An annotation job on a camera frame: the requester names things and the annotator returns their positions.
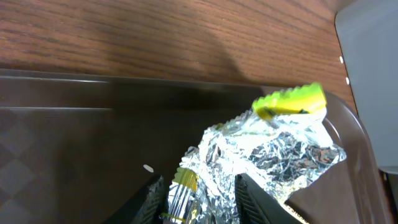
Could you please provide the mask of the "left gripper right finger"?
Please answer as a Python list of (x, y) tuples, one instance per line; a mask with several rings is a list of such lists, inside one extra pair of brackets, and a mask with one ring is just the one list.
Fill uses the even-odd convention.
[(247, 174), (235, 177), (240, 224), (300, 224)]

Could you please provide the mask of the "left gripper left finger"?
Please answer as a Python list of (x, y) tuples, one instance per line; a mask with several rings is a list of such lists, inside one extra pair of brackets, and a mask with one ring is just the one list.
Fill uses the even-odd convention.
[(162, 223), (160, 213), (163, 211), (164, 205), (164, 177), (155, 175), (103, 224)]

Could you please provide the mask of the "foil wrapper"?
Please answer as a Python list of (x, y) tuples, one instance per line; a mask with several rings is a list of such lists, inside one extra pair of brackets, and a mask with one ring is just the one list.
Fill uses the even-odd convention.
[(319, 83), (275, 91), (241, 115), (209, 127), (183, 156), (161, 214), (165, 223), (239, 223), (235, 177), (247, 174), (300, 223), (286, 204), (346, 159), (326, 131)]

